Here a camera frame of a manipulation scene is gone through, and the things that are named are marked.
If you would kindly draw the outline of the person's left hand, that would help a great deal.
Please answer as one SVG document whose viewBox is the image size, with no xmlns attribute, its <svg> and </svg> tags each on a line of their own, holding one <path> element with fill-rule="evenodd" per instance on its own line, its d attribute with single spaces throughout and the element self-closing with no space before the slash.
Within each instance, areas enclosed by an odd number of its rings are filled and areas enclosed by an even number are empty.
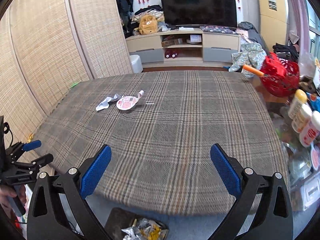
<svg viewBox="0 0 320 240">
<path fill-rule="evenodd" d="M 0 201 L 1 201 L 1 206 L 3 207 L 4 212 L 6 215 L 12 219 L 12 207 L 9 203 L 8 198 L 12 197 L 17 197 L 19 196 L 20 201 L 22 202 L 23 205 L 26 204 L 27 198 L 25 194 L 25 186 L 21 185 L 18 190 L 14 190 L 7 185 L 1 185 L 0 189 Z"/>
</svg>

